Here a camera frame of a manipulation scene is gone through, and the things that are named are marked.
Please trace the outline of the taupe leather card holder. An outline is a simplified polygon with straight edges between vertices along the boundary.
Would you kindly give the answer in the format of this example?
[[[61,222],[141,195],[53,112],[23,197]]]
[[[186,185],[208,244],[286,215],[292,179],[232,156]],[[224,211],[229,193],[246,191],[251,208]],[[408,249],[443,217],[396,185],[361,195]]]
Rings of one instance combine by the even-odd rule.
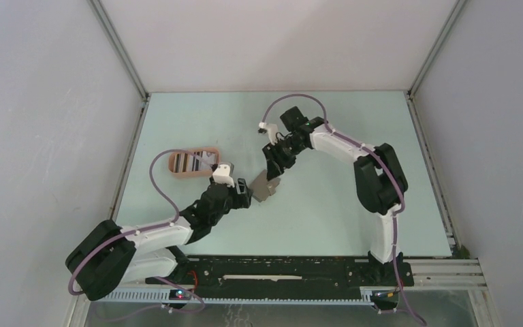
[[[266,201],[270,196],[276,193],[276,188],[280,185],[281,178],[276,177],[268,179],[267,170],[262,170],[249,183],[249,189],[252,191],[252,197],[258,202]]]

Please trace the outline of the peach plastic card tray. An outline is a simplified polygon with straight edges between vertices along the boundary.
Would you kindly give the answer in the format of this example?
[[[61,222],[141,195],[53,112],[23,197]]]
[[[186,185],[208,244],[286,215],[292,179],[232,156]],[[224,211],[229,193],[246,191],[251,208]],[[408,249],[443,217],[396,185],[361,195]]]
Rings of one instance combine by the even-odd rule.
[[[211,174],[212,174],[212,166],[210,167],[209,170],[203,170],[203,171],[197,171],[197,172],[188,172],[188,173],[174,173],[172,172],[172,166],[173,166],[173,156],[176,154],[176,153],[187,153],[189,155],[195,155],[195,152],[197,151],[210,151],[210,152],[215,152],[218,154],[218,158],[217,158],[217,162],[213,165],[216,165],[216,164],[219,164],[219,162],[221,161],[221,152],[219,151],[218,148],[216,147],[200,147],[200,148],[193,148],[193,149],[185,149],[184,151],[174,151],[173,153],[170,154],[169,158],[168,158],[168,169],[169,171],[171,172],[171,174],[173,175],[173,177],[175,178],[194,178],[194,177],[202,177],[202,176],[206,176],[206,177],[209,177]]]

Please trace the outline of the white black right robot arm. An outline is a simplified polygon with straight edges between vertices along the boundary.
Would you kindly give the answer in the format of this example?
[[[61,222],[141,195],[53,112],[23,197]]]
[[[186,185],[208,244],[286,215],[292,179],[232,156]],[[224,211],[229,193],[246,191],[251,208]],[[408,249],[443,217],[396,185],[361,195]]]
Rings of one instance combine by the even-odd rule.
[[[272,123],[259,123],[258,132],[266,134],[269,143],[262,151],[267,163],[266,178],[271,181],[291,168],[296,157],[305,149],[326,153],[353,167],[356,193],[362,206],[378,216],[376,232],[369,254],[374,261],[368,274],[379,285],[396,276],[392,263],[398,256],[397,216],[403,212],[407,180],[396,156],[388,144],[371,146],[358,142],[331,128],[321,117],[294,119],[286,136]]]

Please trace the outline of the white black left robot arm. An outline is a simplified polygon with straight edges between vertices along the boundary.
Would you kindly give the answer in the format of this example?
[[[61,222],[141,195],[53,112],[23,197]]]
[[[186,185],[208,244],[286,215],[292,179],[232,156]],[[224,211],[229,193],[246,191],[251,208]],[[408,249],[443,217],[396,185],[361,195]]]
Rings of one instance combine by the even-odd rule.
[[[171,219],[137,226],[102,221],[65,260],[72,274],[70,294],[95,301],[131,281],[165,277],[183,282],[188,260],[179,247],[209,235],[231,210],[249,208],[252,195],[243,178],[233,187],[211,182],[200,199]]]

